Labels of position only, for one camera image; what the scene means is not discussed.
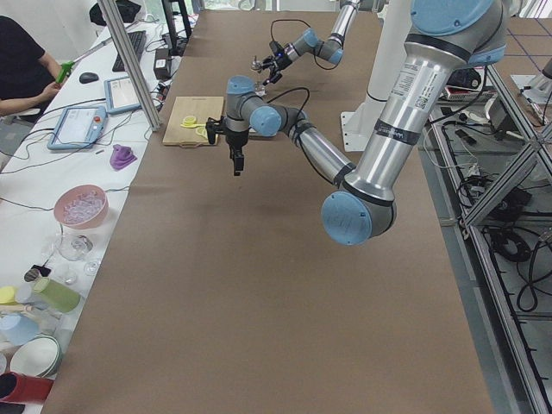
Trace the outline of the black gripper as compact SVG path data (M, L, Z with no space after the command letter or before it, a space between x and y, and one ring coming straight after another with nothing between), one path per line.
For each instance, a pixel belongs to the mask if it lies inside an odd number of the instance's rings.
M215 144L217 135L224 135L226 137L226 142L229 145L229 157L233 161L233 174L240 176L244 169L245 157L242 148L248 143L248 129L234 131L227 125L225 116L222 116L219 120L208 117L205 127L210 145Z
M261 61L260 69L269 70L269 76L262 82L264 85L275 84L282 78L282 71L286 69L292 61L285 49L277 42L270 41L272 55Z

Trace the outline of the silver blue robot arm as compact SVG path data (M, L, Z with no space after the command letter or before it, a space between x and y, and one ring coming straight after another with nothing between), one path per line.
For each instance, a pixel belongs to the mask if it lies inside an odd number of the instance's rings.
M332 67L321 66L324 70L331 70L338 66L344 52L345 36L360 6L361 1L340 1L340 13L326 41L320 39L308 23L299 20L307 26L307 29L295 41L282 46L273 36L273 25L276 22L283 22L284 19L273 21L269 43L272 54L262 61L254 60L251 64L252 69L257 73L269 71L268 77L262 84L276 84L282 78L282 72L306 53L311 54L314 60L319 58L332 65Z
M358 164L331 144L302 110L265 102L245 76L229 80L226 114L207 121L207 134L225 136L235 173L244 167L242 149L251 132L288 135L336 187L321 211L327 234L343 245L363 243L392 226L393 185L451 74L503 57L510 9L507 1L411 3L405 61L393 74L389 97Z

